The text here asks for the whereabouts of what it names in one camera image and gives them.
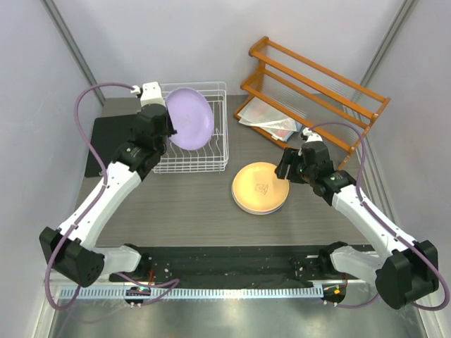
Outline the purple plate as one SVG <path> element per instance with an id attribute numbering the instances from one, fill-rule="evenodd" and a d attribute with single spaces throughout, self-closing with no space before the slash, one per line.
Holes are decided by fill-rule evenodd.
<path id="1" fill-rule="evenodd" d="M 176 131 L 171 142 L 188 151 L 205 146 L 214 133 L 214 114 L 205 97 L 184 87 L 172 91 L 165 101 Z"/>

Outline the orange plate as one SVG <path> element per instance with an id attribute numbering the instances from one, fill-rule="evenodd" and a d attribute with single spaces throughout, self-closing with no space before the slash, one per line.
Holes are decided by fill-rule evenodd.
<path id="1" fill-rule="evenodd" d="M 290 184 L 276 177 L 276 166 L 267 162 L 250 163 L 235 175 L 231 191 L 235 203 L 254 215 L 277 211 L 286 201 Z"/>

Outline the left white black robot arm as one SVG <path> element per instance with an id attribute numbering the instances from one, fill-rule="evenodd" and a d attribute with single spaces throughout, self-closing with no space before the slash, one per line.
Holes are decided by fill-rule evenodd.
<path id="1" fill-rule="evenodd" d="M 99 249 L 97 239 L 125 198 L 145 179 L 166 152 L 167 137 L 175 134 L 168 109 L 147 104 L 135 116 L 127 142 L 121 144 L 101 180 L 57 229 L 39 235 L 47 264 L 81 287 L 101 275 L 127 273 L 144 280 L 150 264 L 131 245 Z"/>

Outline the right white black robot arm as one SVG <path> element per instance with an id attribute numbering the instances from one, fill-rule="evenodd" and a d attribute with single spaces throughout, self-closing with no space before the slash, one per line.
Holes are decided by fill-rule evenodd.
<path id="1" fill-rule="evenodd" d="M 347 171 L 335 169 L 323 142 L 284 149 L 275 174 L 281 180 L 308 184 L 315 195 L 345 216 L 376 252 L 372 256 L 344 242 L 329 244 L 318 256 L 319 272 L 324 277 L 345 273 L 372 284 L 393 309 L 438 290 L 435 246 L 428 240 L 417 241 L 379 211 Z"/>

